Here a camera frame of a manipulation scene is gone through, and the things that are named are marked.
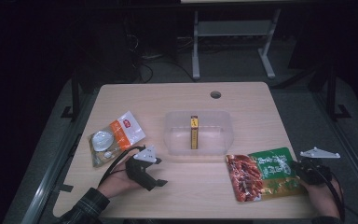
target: snack package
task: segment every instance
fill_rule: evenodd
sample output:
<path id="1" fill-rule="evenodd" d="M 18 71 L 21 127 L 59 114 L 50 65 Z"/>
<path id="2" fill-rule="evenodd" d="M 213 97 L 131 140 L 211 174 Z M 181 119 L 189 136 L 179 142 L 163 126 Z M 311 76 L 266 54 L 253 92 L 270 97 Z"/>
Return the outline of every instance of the snack package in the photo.
<path id="1" fill-rule="evenodd" d="M 104 165 L 144 138 L 144 131 L 128 111 L 109 126 L 88 137 L 92 166 Z"/>
<path id="2" fill-rule="evenodd" d="M 238 202 L 254 202 L 305 193 L 287 147 L 249 155 L 227 155 L 229 176 Z"/>

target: plaid sleeve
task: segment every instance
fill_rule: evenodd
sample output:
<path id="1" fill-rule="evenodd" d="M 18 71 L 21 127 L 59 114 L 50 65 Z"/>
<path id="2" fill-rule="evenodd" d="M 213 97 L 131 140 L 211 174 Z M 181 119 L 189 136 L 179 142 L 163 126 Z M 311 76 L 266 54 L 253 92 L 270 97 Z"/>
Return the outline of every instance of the plaid sleeve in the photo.
<path id="1" fill-rule="evenodd" d="M 91 188 L 57 223 L 101 223 L 98 216 L 108 204 L 109 199 L 97 189 Z"/>

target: person's hand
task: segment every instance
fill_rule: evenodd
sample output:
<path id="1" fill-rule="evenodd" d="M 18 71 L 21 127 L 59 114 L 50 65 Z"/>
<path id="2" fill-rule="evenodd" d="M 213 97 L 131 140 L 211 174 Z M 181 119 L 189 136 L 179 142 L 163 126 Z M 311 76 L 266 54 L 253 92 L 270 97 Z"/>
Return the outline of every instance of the person's hand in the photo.
<path id="1" fill-rule="evenodd" d="M 139 189 L 141 186 L 135 181 L 129 179 L 126 169 L 126 161 L 118 164 L 115 169 L 112 171 L 112 174 L 108 176 L 104 182 L 97 188 L 106 198 L 112 198 L 118 196 L 119 194 L 130 190 L 130 189 Z"/>
<path id="2" fill-rule="evenodd" d="M 320 216 L 340 218 L 334 196 L 327 185 L 309 185 L 303 180 L 300 180 L 300 184 L 307 189 L 310 196 L 310 202 L 316 208 Z M 339 184 L 336 179 L 333 178 L 331 184 L 340 197 L 339 199 L 342 201 L 342 189 L 339 188 Z"/>

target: table hole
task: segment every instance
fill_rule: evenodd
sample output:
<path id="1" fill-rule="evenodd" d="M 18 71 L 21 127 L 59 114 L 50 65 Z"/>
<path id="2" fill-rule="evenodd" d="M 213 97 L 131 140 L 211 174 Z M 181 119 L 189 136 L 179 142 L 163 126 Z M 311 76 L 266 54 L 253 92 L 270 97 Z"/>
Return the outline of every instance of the table hole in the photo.
<path id="1" fill-rule="evenodd" d="M 222 96 L 222 93 L 220 91 L 211 91 L 211 97 L 214 99 L 219 99 Z"/>

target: green label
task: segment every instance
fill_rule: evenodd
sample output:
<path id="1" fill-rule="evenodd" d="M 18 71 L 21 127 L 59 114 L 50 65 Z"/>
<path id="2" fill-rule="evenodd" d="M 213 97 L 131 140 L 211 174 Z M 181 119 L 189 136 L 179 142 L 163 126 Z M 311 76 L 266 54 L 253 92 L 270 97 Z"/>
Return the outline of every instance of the green label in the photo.
<path id="1" fill-rule="evenodd" d="M 256 162 L 258 170 L 262 174 L 262 179 L 296 176 L 290 168 L 293 158 L 287 147 L 256 152 L 249 154 L 249 156 Z"/>

